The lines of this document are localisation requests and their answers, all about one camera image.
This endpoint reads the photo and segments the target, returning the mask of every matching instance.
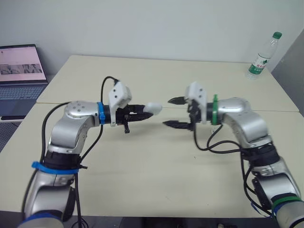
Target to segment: laptop touchpad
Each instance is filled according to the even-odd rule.
[[[16,106],[17,101],[1,101],[0,102],[0,116],[10,115]]]

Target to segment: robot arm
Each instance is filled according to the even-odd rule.
[[[109,105],[75,101],[67,104],[63,117],[55,124],[43,162],[34,162],[35,178],[27,197],[25,220],[19,228],[63,228],[73,214],[76,191],[71,187],[81,166],[87,132],[101,124],[124,125],[158,114],[162,106],[129,105],[132,96],[128,87],[117,82],[109,93]]]
[[[249,161],[254,192],[265,210],[272,210],[281,228],[302,227],[304,202],[284,159],[277,154],[265,121],[251,110],[248,101],[233,97],[207,103],[205,90],[196,82],[186,89],[184,97],[176,97],[169,103],[188,104],[190,123],[166,121],[173,128],[195,130],[194,124],[211,121],[213,125],[227,124],[236,136],[243,155]]]

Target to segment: floor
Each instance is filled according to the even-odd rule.
[[[278,228],[272,218],[136,218],[136,217],[98,217],[83,216],[90,228],[217,228],[218,224],[225,228]],[[73,216],[64,223],[71,228],[76,222]],[[0,211],[0,228],[15,228],[21,222],[18,212]]]
[[[19,125],[20,123],[0,123],[0,152]]]

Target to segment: laptop screen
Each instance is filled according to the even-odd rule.
[[[35,45],[0,47],[0,84],[47,82]]]

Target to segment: bottle label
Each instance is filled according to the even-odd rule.
[[[266,64],[269,62],[269,60],[269,58],[264,58],[258,55],[255,61],[253,61],[253,63],[251,64],[249,72],[255,75],[259,75],[266,67]]]

